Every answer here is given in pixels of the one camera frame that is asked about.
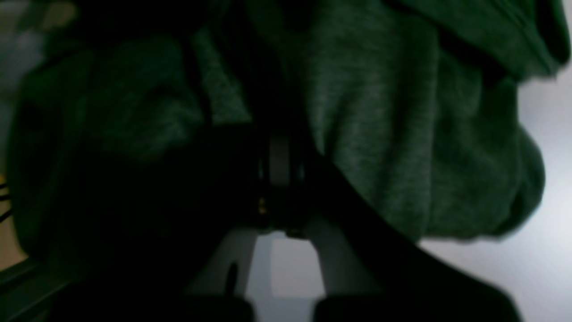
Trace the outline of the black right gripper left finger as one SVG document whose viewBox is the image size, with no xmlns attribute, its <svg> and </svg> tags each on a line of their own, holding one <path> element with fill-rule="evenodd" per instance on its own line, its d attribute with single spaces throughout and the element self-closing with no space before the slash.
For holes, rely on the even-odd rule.
<svg viewBox="0 0 572 322">
<path fill-rule="evenodd" d="M 49 322 L 252 321 L 237 299 L 252 247 L 283 228 L 291 136 L 278 130 L 201 130 L 143 159 L 83 142 L 67 224 L 94 270 L 61 293 Z"/>
</svg>

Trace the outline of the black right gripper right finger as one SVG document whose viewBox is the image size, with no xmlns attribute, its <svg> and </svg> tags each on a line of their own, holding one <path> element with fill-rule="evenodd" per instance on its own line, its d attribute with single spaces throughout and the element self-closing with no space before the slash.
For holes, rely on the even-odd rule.
<svg viewBox="0 0 572 322">
<path fill-rule="evenodd" d="M 419 249 L 317 152 L 288 140 L 296 210 L 288 229 L 317 251 L 326 296 L 315 322 L 520 322 L 505 292 Z"/>
</svg>

